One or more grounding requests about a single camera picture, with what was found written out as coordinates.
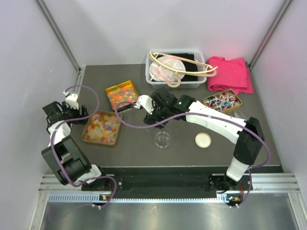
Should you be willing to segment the clear round container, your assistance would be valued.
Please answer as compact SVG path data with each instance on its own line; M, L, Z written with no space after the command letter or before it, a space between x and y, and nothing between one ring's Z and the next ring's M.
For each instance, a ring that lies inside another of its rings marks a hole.
M160 150L165 150L170 146L171 137L165 131L159 131L154 137L154 143Z

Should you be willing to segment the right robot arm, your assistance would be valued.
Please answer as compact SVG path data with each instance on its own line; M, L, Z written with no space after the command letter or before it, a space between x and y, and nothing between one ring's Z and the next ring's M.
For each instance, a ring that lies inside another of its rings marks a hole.
M143 120L147 125L157 125L158 129L162 129L170 119L183 120L214 131L235 145L225 175L211 182L217 191L225 192L240 186L243 174L255 163L262 148L264 135L254 117L248 120L235 118L213 110L191 96L176 98L165 88L154 91L150 96L139 96L137 103L147 112Z

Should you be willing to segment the gold tin pastel gummies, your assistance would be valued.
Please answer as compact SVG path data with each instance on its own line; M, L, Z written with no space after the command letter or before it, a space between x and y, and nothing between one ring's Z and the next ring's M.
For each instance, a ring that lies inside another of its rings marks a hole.
M88 119L81 140L96 145L114 147L117 144L121 121L114 112L97 111Z

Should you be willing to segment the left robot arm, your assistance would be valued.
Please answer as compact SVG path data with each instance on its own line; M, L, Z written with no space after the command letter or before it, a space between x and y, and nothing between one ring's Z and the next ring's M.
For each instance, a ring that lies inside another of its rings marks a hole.
M113 189L112 180L102 168L91 164L71 137L71 126L86 125L89 115L86 106L70 107L66 102L52 102L43 107L47 115L48 147L41 151L47 165L62 185L81 187L83 191Z

